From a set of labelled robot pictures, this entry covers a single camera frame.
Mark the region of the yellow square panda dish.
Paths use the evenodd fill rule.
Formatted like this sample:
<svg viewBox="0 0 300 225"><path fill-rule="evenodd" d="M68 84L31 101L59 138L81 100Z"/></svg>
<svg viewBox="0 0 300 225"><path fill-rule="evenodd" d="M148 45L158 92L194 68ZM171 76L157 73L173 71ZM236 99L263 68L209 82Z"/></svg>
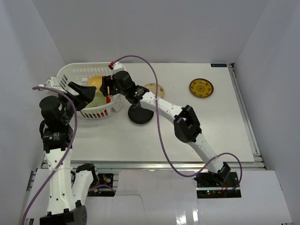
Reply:
<svg viewBox="0 0 300 225"><path fill-rule="evenodd" d="M88 80L88 86L94 86L99 89L102 86L102 77L101 75L92 76Z"/></svg>

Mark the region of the green square panda dish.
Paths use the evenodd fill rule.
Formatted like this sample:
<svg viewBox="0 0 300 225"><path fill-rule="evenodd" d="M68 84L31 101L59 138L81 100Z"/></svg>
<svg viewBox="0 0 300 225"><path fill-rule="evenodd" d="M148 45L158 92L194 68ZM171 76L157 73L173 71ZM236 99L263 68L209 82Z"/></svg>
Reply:
<svg viewBox="0 0 300 225"><path fill-rule="evenodd" d="M86 108L99 107L102 105L106 105L106 97L102 92L96 92L93 100L86 105Z"/></svg>

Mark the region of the orange round plate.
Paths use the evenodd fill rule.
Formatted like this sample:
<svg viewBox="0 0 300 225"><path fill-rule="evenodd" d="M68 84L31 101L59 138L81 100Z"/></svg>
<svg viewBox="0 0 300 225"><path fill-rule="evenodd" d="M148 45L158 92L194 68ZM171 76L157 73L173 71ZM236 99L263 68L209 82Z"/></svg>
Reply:
<svg viewBox="0 0 300 225"><path fill-rule="evenodd" d="M106 96L106 103L110 103L111 102L111 99L109 96ZM103 112L97 112L97 113L94 113L94 114L89 114L89 117L90 118L102 118L104 116L108 116L108 112L106 109L104 109Z"/></svg>

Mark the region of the black round plate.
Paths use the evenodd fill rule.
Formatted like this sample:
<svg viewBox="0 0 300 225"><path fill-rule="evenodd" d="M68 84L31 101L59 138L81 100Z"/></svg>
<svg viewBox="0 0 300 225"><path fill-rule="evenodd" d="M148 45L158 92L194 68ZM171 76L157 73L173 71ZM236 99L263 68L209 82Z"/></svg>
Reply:
<svg viewBox="0 0 300 225"><path fill-rule="evenodd" d="M143 125L150 122L154 116L153 111L141 108L138 105L131 105L127 114L129 119L138 125Z"/></svg>

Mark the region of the yellow patterned round plate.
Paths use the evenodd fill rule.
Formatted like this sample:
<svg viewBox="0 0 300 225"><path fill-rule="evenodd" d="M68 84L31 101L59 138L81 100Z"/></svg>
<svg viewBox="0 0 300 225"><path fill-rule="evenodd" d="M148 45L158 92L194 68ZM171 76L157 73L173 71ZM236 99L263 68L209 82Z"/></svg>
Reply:
<svg viewBox="0 0 300 225"><path fill-rule="evenodd" d="M197 78L191 81L189 90L197 98L208 98L213 94L214 86L204 78Z"/></svg>

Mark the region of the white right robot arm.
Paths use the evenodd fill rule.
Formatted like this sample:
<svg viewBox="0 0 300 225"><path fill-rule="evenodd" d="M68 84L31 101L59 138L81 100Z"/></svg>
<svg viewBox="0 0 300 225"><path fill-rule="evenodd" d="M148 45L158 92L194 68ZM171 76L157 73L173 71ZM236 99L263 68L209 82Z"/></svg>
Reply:
<svg viewBox="0 0 300 225"><path fill-rule="evenodd" d="M188 144L207 164L212 183L217 187L224 186L229 181L229 165L218 159L217 153L206 141L200 122L193 108L182 107L157 98L147 88L136 85L127 71L119 71L113 75L104 76L99 90L104 96L121 94L132 105L153 111L174 125L177 139Z"/></svg>

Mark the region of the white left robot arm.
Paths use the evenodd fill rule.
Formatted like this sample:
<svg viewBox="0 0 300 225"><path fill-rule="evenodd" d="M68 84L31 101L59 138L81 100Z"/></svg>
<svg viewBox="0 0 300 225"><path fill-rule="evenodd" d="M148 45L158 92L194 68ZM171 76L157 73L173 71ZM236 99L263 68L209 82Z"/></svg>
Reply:
<svg viewBox="0 0 300 225"><path fill-rule="evenodd" d="M71 119L77 118L76 112L93 100L96 87L85 87L74 82L69 82L68 87L77 95L65 91L58 96L47 96L39 103L44 118L39 131L51 175L49 202L46 215L39 220L41 225L87 224L85 199L89 188L99 182L99 175L92 163L72 170L72 144L77 128L69 124Z"/></svg>

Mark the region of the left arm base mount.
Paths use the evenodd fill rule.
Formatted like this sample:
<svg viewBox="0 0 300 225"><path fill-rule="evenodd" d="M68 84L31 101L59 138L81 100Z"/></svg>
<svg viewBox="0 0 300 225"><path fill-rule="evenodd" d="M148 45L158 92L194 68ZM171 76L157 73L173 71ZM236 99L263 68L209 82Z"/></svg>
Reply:
<svg viewBox="0 0 300 225"><path fill-rule="evenodd" d="M99 173L98 177L99 177L99 182L97 185L108 185L111 188L113 187L113 179L114 179L113 173ZM110 190L109 188L98 187L92 191L89 191L87 193L87 196L114 197L114 192L112 190Z"/></svg>

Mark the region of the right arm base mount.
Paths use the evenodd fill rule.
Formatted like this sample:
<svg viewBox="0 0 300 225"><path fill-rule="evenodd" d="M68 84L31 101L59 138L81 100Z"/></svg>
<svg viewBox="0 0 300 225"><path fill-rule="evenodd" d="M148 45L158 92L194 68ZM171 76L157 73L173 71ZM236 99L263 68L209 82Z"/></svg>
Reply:
<svg viewBox="0 0 300 225"><path fill-rule="evenodd" d="M198 199L241 198L236 172L230 172L224 183L218 184L208 172L202 172L194 177Z"/></svg>

